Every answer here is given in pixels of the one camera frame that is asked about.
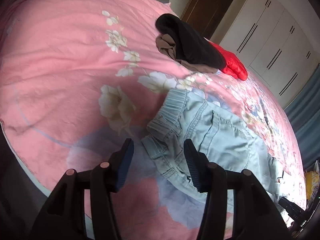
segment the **floral bedsheet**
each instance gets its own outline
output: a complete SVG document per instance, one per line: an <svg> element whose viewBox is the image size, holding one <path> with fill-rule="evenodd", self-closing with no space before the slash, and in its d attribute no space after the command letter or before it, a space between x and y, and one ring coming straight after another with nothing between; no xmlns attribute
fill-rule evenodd
<svg viewBox="0 0 320 240"><path fill-rule="evenodd" d="M122 236L196 239L204 204L163 178L140 142L166 93L179 88L243 118L294 178L291 198L305 208L299 148L276 99L250 72L245 82L193 73L159 53L155 21L164 13L173 12L155 0L18 0L11 7L0 26L0 118L30 178L50 192L68 168L92 169L131 137L128 178L113 198Z"/></svg>

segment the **light blue pants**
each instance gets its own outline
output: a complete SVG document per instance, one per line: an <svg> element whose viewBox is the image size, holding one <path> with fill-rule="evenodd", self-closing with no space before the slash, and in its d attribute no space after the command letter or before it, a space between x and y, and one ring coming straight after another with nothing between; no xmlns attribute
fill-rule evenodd
<svg viewBox="0 0 320 240"><path fill-rule="evenodd" d="M206 193L199 193L192 184L183 153L186 139L192 139L199 152L225 170L252 171L269 196L276 200L278 174L270 171L277 170L271 166L278 161L271 161L263 140L233 113L187 90L172 89L147 130L150 135L143 138L142 143L159 172L196 200L205 202ZM232 191L228 191L228 205L231 212Z"/></svg>

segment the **brown door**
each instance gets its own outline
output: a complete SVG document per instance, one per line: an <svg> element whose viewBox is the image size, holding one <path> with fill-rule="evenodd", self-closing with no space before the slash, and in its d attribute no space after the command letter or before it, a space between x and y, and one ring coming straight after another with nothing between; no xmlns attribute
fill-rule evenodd
<svg viewBox="0 0 320 240"><path fill-rule="evenodd" d="M181 16L203 37L210 39L233 0L190 0Z"/></svg>

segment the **clothing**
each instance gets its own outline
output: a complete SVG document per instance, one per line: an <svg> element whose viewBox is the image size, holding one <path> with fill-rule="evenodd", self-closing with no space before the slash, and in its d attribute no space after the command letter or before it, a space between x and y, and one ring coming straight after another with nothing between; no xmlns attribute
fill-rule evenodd
<svg viewBox="0 0 320 240"><path fill-rule="evenodd" d="M191 181L183 153L183 143L188 138L210 162L225 170L252 171L269 196L276 199L278 172L273 172L276 169L272 167L278 161L267 153L263 140L233 113L190 91L171 89L147 130L150 135L142 143L158 171L196 200L205 202L206 193L199 193ZM229 212L232 206L233 194L228 191Z"/></svg>
<svg viewBox="0 0 320 240"><path fill-rule="evenodd" d="M209 43L214 46L226 60L227 66L221 69L223 73L230 75L235 79L241 79L243 81L247 80L248 72L234 53L223 49L221 46L211 41L209 41Z"/></svg>
<svg viewBox="0 0 320 240"><path fill-rule="evenodd" d="M176 59L218 69L226 66L226 61L221 53L178 17L172 14L163 14L156 20L156 28L161 34L169 34L173 38L176 44Z"/></svg>
<svg viewBox="0 0 320 240"><path fill-rule="evenodd" d="M183 59L176 58L176 43L169 34L160 34L156 38L156 45L162 54L172 58L174 61L179 62L181 65L185 66L187 69L192 71L198 71L203 73L216 73L217 69L209 67L204 64L190 64Z"/></svg>

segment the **yellow bag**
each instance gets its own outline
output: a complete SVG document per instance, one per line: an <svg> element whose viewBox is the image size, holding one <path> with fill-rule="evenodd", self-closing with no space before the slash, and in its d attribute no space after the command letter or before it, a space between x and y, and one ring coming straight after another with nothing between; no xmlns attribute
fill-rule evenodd
<svg viewBox="0 0 320 240"><path fill-rule="evenodd" d="M319 174L315 171L309 171L304 176L306 178L307 200L309 200L315 186L319 186Z"/></svg>

